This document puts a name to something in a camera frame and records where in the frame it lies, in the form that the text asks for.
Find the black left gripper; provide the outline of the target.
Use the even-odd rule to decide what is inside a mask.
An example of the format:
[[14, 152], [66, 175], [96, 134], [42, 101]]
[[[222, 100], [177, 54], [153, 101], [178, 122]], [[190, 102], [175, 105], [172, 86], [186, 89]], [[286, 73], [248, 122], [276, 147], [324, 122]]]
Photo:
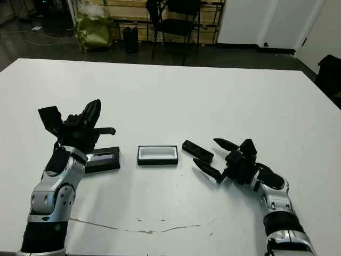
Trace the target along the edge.
[[83, 114], [69, 115], [58, 135], [59, 145], [74, 147], [87, 154], [95, 148], [100, 135], [115, 135], [113, 127], [95, 128], [100, 112], [101, 101], [93, 100], [86, 105]]

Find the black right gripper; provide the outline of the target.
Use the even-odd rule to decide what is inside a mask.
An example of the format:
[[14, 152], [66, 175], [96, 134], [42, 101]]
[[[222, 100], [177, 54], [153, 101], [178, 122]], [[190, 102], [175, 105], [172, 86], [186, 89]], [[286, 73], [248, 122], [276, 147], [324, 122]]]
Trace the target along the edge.
[[[239, 146], [231, 141], [223, 138], [213, 139], [221, 148], [229, 151], [226, 156], [226, 176], [240, 185], [250, 185], [254, 175], [257, 172], [254, 156], [245, 156], [242, 152], [236, 151]], [[223, 174], [219, 170], [213, 168], [209, 164], [203, 162], [200, 159], [193, 159], [195, 165], [206, 175], [215, 179], [217, 183], [221, 183], [224, 180]]]

